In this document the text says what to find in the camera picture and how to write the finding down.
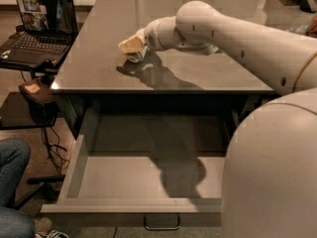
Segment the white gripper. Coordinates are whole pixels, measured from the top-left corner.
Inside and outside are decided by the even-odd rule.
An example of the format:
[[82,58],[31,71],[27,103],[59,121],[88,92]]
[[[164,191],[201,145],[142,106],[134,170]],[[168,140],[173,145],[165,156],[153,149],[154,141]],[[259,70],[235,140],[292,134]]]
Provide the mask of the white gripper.
[[122,41],[118,45],[119,50],[124,54],[142,52],[147,44],[152,50],[165,51],[176,49],[180,44],[175,17],[164,17],[150,22],[144,29],[144,36],[145,39],[140,35],[133,35]]

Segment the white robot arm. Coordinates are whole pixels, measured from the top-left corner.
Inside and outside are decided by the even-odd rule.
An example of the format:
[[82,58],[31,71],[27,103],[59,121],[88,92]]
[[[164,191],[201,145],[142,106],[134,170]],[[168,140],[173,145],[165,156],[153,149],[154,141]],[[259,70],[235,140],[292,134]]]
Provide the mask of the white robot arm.
[[317,40],[221,14],[191,1],[119,48],[222,51],[275,92],[237,128],[222,183],[222,238],[317,238]]

